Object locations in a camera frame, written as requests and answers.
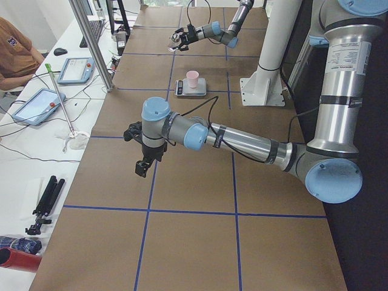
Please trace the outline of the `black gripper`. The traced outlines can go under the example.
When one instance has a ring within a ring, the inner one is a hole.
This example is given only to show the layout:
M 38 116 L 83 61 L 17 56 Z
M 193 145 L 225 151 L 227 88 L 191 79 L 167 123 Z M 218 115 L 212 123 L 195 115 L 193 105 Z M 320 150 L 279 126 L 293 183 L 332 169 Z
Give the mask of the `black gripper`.
M 161 162 L 164 152 L 167 151 L 167 143 L 164 141 L 161 146 L 150 147 L 142 141 L 142 122 L 138 121 L 129 124 L 129 127 L 123 133 L 124 141 L 131 141 L 134 139 L 136 142 L 142 145 L 143 159 L 137 161 L 135 164 L 135 173 L 138 176 L 145 178 L 147 176 L 148 169 L 152 166 L 155 160 Z
M 185 32 L 184 28 L 181 27 L 174 31 L 174 35 L 181 35 L 181 43 L 174 45 L 175 51 L 188 51 L 189 44 L 199 41 L 198 34 L 196 32 L 195 27 L 192 24 L 187 25 L 187 31 Z

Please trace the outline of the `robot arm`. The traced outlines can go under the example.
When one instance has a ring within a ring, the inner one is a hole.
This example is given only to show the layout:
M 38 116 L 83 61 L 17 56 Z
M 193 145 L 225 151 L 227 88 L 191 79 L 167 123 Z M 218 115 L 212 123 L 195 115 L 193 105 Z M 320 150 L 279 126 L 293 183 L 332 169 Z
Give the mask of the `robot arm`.
M 268 110 L 284 104 L 275 89 L 281 87 L 281 63 L 300 6 L 300 1 L 273 3 L 257 70 L 240 80 L 242 104 L 259 108 L 255 116 L 246 118 L 252 131 L 174 112 L 166 99 L 151 97 L 143 103 L 141 120 L 124 132 L 126 141 L 135 140 L 142 147 L 137 175 L 145 176 L 168 145 L 181 144 L 196 151 L 207 145 L 276 165 L 298 178 L 322 202 L 342 203 L 360 192 L 363 175 L 356 164 L 358 149 L 353 137 L 372 42 L 383 30 L 387 2 L 313 2 L 307 40 L 312 46 L 326 46 L 328 52 L 315 136 L 307 144 L 269 137 L 286 120 L 282 112 L 269 115 Z
M 187 4 L 186 8 L 186 15 L 189 21 L 187 24 L 187 29 L 180 27 L 173 32 L 170 37 L 170 42 L 167 46 L 170 52 L 175 52 L 177 50 L 181 52 L 187 51 L 190 44 L 203 39 L 208 39 L 213 44 L 223 44 L 231 49 L 235 48 L 238 43 L 238 33 L 240 32 L 249 11 L 252 9 L 254 1 L 239 1 L 239 7 L 234 14 L 227 30 L 223 30 L 218 21 L 210 21 L 212 12 L 208 1 L 206 1 L 209 8 L 208 23 L 203 26 L 195 27 L 192 24 L 192 20 L 189 16 L 189 5 L 191 3 L 192 1 Z

